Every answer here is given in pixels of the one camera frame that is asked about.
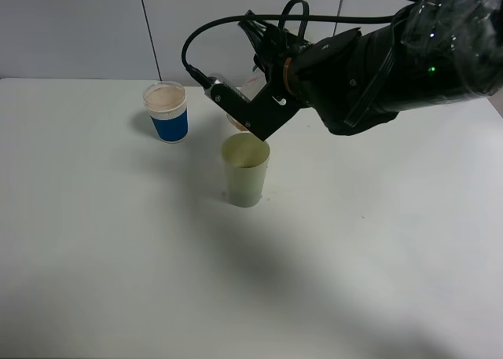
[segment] robotic arm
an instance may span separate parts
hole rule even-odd
[[[207,96],[262,140],[301,108],[316,109],[331,133],[354,135],[400,111],[490,96],[503,85],[503,0],[409,1],[394,16],[374,18],[309,16],[303,0],[290,1],[280,16],[248,11],[192,33],[182,62]],[[303,15],[289,16],[298,3]],[[286,20],[301,21],[298,35],[285,29]],[[312,44],[303,37],[310,20],[389,25]],[[266,86],[251,101],[222,76],[208,77],[185,59],[198,34],[234,21],[266,75]]]

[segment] brown liquid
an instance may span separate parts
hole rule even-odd
[[[149,107],[159,112],[176,108],[184,99],[185,91],[177,86],[161,86],[145,97]]]

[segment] white wall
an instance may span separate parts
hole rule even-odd
[[[0,78],[157,78],[140,0],[0,0],[0,33]]]
[[[337,13],[339,0],[307,1],[312,13]],[[163,79],[194,84],[182,67],[180,50],[190,33],[202,24],[223,16],[245,14],[248,9],[256,13],[279,14],[287,2],[288,0],[145,0]],[[294,13],[300,13],[300,8],[295,9]],[[310,23],[308,31],[315,38],[324,38],[332,35],[333,24]],[[251,73],[253,50],[244,32],[236,24],[227,24],[213,28],[197,38],[189,49],[188,60],[202,71],[220,72],[239,83]]]

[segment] cup rim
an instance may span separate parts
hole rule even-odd
[[[237,134],[234,134],[234,135],[231,135],[230,137],[228,137],[227,139],[225,139],[222,143],[222,145],[220,146],[220,157],[222,158],[222,160],[224,161],[224,163],[227,163],[229,164],[231,167],[234,167],[234,168],[237,168],[235,167],[224,155],[223,155],[223,149],[225,147],[225,145],[227,144],[228,141],[230,141],[232,138],[234,137],[237,137],[237,136],[242,136],[242,135],[253,135],[255,137],[255,135],[253,133],[250,133],[249,131],[248,132],[241,132],[241,133],[237,133]],[[267,146],[267,156],[266,158],[260,163],[260,164],[257,164],[257,165],[254,165],[253,167],[242,167],[240,169],[254,169],[256,167],[260,167],[262,166],[265,162],[267,162],[270,158],[270,145],[269,143],[267,143],[266,141],[261,141],[264,145]]]
[[[145,99],[145,95],[147,94],[147,92],[152,92],[152,90],[154,90],[153,87],[155,86],[176,86],[176,87],[179,87],[179,88],[182,88],[183,90],[183,100],[180,104],[177,104],[175,107],[173,108],[169,108],[169,109],[165,109],[165,110],[154,110],[152,108],[149,107],[149,102]],[[150,85],[149,87],[147,87],[147,89],[143,92],[143,105],[145,106],[145,108],[150,111],[150,112],[154,112],[154,113],[169,113],[169,112],[173,112],[177,109],[180,109],[181,106],[183,106],[185,103],[187,102],[187,93],[185,91],[185,87],[178,83],[178,82],[170,82],[170,81],[162,81],[162,82],[155,82],[153,83],[152,85]],[[152,105],[155,105],[155,106],[160,106],[160,107],[163,107],[163,106],[167,106],[167,105],[162,105],[162,104],[152,104]]]

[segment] paper cup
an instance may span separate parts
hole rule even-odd
[[[227,119],[229,122],[233,124],[234,127],[236,127],[239,131],[248,131],[246,127],[241,125],[238,121],[236,121],[230,114],[227,114]]]
[[[229,202],[239,207],[255,206],[262,197],[270,147],[250,133],[228,137],[222,144]]]
[[[187,136],[187,96],[177,82],[157,82],[143,93],[143,104],[162,141],[178,143]]]

